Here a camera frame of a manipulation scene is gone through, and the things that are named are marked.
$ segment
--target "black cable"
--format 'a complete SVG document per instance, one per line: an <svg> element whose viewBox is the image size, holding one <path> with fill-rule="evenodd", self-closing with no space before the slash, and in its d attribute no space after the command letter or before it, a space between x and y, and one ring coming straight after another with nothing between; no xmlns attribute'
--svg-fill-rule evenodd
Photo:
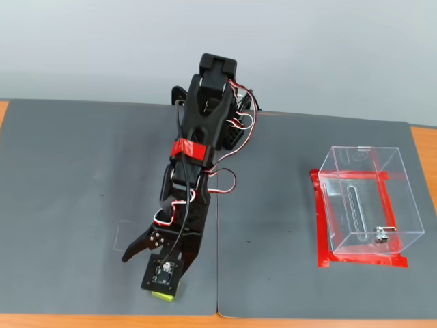
<svg viewBox="0 0 437 328"><path fill-rule="evenodd" d="M182 139L183 133L182 133L182 127L180 126L180 118L179 118L179 103L180 102L182 102L182 101L181 100L176 101L176 125L178 126L178 138ZM168 260L168 258L171 255L171 253L173 253L173 251L175 250L176 245L179 243L180 237L184 231L186 220L188 219L188 212L190 210L190 199L191 199L190 180L188 179L188 172L186 170L186 159L185 159L185 154L184 154L183 150L181 152L181 159L182 159L182 169L184 170L184 176L185 176L185 181L186 181L186 206L185 206L184 220L182 221L182 225L180 227L178 237L176 238L176 241L173 244L173 247L171 248L170 252L164 257L163 262L161 263L162 265L164 265L166 263L166 261Z"/></svg>
<svg viewBox="0 0 437 328"><path fill-rule="evenodd" d="M253 96L253 99L255 99L255 103L257 104L258 110L261 111L255 96ZM244 95L244 97L242 98L242 100L240 101L240 105L238 106L238 111L240 111L240 112L248 111L251 108L251 104L252 104L251 97L249 96L249 93L246 93Z"/></svg>

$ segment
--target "gray work surface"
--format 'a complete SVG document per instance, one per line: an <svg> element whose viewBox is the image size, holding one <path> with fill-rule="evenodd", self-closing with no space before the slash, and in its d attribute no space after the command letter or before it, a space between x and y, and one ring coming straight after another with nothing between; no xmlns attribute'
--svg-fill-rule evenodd
<svg viewBox="0 0 437 328"><path fill-rule="evenodd" d="M122 262L159 209L176 135L171 106L10 103L0 137L0 312L216 312L216 210L173 303L140 288L149 251Z"/></svg>
<svg viewBox="0 0 437 328"><path fill-rule="evenodd" d="M331 146L399 147L425 235L409 268L317 266L314 189ZM312 115L261 116L222 167L238 179L218 198L218 311L241 318L437 318L437 220L410 126ZM223 174L219 188L229 181Z"/></svg>

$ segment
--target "wooden table edge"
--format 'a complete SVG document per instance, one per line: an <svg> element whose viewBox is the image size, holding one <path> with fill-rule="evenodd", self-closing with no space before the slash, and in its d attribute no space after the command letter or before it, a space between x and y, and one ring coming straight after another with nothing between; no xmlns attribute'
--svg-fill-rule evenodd
<svg viewBox="0 0 437 328"><path fill-rule="evenodd" d="M8 108L8 102L0 102L0 126ZM437 130L412 127L414 142L422 168L437 207ZM313 320L313 319L237 319L213 316L83 316L66 314L0 314L0 327L21 328L144 328L165 327L356 327L383 325L389 327L437 327L437 320Z"/></svg>

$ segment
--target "transparent plastic box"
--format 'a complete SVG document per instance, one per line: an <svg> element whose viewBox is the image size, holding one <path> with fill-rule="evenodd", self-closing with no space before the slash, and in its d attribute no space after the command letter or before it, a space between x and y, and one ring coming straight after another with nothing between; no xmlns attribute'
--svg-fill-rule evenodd
<svg viewBox="0 0 437 328"><path fill-rule="evenodd" d="M425 233L399 148L332 147L319 181L336 254L396 254Z"/></svg>

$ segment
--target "robotic arm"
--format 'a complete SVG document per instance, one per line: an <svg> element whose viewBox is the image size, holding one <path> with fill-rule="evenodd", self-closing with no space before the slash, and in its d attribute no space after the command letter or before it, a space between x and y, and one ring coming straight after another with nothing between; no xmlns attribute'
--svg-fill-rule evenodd
<svg viewBox="0 0 437 328"><path fill-rule="evenodd" d="M243 128L241 123L248 114L238 110L236 90L242 86L234 81L236 67L233 59L204 54L200 74L193 76L188 92L173 88L172 103L178 107L178 103L184 102L184 117L180 123L178 115L178 138L164 172L160 193L162 209L154 215L149 229L129 245L122 258L127 262L144 249L162 247L159 254L151 254L141 287L170 299L199 253L210 193L220 192L208 189L208 178L217 172L214 156L221 148L232 150L245 129L250 129L250 136L255 124L257 103L247 89L246 105L249 103L250 107L253 101L254 118L249 128Z"/></svg>

